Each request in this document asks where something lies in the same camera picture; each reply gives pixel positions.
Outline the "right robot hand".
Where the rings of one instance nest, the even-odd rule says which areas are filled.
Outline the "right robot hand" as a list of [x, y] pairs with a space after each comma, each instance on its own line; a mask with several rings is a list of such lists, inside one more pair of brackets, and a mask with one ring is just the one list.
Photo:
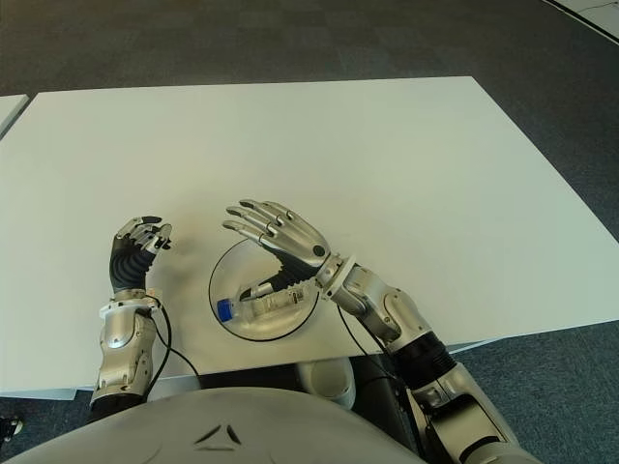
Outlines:
[[242, 290], [240, 299], [254, 300], [315, 277], [331, 254], [325, 237], [289, 208], [275, 202], [243, 199], [226, 212], [222, 223], [272, 254], [278, 272]]

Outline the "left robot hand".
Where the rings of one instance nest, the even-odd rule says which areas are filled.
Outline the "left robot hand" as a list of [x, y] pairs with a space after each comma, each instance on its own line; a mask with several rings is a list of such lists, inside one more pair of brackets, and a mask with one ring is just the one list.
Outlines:
[[133, 217], [114, 235], [108, 273], [114, 293], [145, 290], [158, 253], [170, 249], [172, 225], [160, 217]]

